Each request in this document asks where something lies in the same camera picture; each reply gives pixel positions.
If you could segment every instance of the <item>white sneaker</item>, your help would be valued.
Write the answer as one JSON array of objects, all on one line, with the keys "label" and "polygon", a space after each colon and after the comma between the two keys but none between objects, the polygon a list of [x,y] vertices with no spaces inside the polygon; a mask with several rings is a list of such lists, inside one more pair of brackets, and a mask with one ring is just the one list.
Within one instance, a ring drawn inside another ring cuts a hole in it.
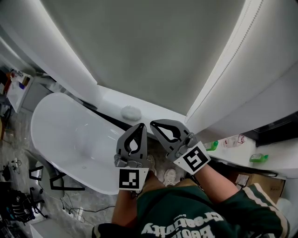
[{"label": "white sneaker", "polygon": [[174,169],[168,169],[165,173],[164,173],[164,182],[163,184],[165,186],[168,185],[175,185],[175,179],[176,179],[176,171]]},{"label": "white sneaker", "polygon": [[147,160],[150,160],[150,162],[151,162],[149,170],[151,170],[154,173],[154,175],[156,176],[157,171],[156,171],[156,168],[155,168],[155,159],[154,159],[153,155],[149,154],[147,156]]}]

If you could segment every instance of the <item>green bottle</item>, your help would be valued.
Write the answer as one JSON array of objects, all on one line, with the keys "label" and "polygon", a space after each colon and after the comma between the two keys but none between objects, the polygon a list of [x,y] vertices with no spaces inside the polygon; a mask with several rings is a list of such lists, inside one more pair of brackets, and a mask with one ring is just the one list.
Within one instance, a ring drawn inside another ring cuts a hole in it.
[{"label": "green bottle", "polygon": [[266,154],[266,155],[263,155],[263,154],[253,154],[250,158],[250,162],[265,162],[267,161],[269,155]]},{"label": "green bottle", "polygon": [[206,151],[214,151],[218,146],[218,140],[204,144]]}]

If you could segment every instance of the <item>white freestanding bathtub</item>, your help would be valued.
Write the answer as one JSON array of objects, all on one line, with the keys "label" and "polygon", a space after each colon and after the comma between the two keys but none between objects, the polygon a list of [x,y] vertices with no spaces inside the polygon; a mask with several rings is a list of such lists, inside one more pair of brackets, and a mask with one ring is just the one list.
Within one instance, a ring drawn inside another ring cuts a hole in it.
[{"label": "white freestanding bathtub", "polygon": [[118,193],[114,155],[123,133],[63,93],[46,96],[31,120],[39,153],[60,171],[105,194]]}]

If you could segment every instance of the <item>floor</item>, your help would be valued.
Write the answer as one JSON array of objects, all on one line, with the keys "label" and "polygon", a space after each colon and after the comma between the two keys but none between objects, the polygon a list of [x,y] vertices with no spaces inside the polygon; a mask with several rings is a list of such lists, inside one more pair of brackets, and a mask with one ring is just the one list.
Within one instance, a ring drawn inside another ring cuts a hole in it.
[{"label": "floor", "polygon": [[[9,164],[11,167],[12,160],[17,158],[21,161],[19,169],[15,172],[11,169],[12,174],[12,187],[16,190],[20,190],[25,193],[29,193],[29,188],[34,187],[36,196],[45,200],[45,204],[42,207],[42,212],[47,214],[50,218],[54,219],[67,233],[73,238],[91,237],[91,230],[93,225],[107,223],[111,221],[113,215],[113,208],[108,208],[104,211],[91,213],[83,212],[81,218],[78,216],[70,217],[65,210],[62,209],[62,203],[60,200],[48,196],[46,193],[39,194],[40,187],[34,180],[29,179],[28,176],[28,161],[24,155],[24,149],[29,149],[32,152],[37,152],[33,146],[30,135],[30,114],[14,113],[10,119],[10,126],[14,129],[14,136],[8,138],[12,141],[12,144],[6,142],[0,142],[0,166]],[[174,168],[177,172],[176,182],[180,181],[180,177],[183,177],[184,171],[170,163],[165,158],[166,151],[155,140],[148,138],[148,154],[152,154],[156,159],[157,177],[163,181],[163,175],[169,168]],[[64,177],[65,186],[84,186],[69,176]],[[85,191],[69,191],[67,192],[71,199],[73,207],[82,207],[87,210],[99,210],[109,205],[115,205],[117,195],[105,195],[96,192],[88,187]],[[67,196],[64,197],[66,203],[70,206],[70,201]],[[24,231],[27,237],[32,237],[30,232],[30,226],[24,226],[19,223],[20,228]]]}]

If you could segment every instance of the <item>green t-shirt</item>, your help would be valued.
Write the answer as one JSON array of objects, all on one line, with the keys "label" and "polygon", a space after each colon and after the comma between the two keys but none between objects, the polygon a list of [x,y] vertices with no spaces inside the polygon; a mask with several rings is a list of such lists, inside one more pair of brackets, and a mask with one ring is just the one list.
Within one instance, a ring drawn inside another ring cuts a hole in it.
[{"label": "green t-shirt", "polygon": [[289,223],[261,187],[251,185],[214,205],[197,186],[159,189],[137,200],[137,227],[94,228],[93,237],[288,237]]}]

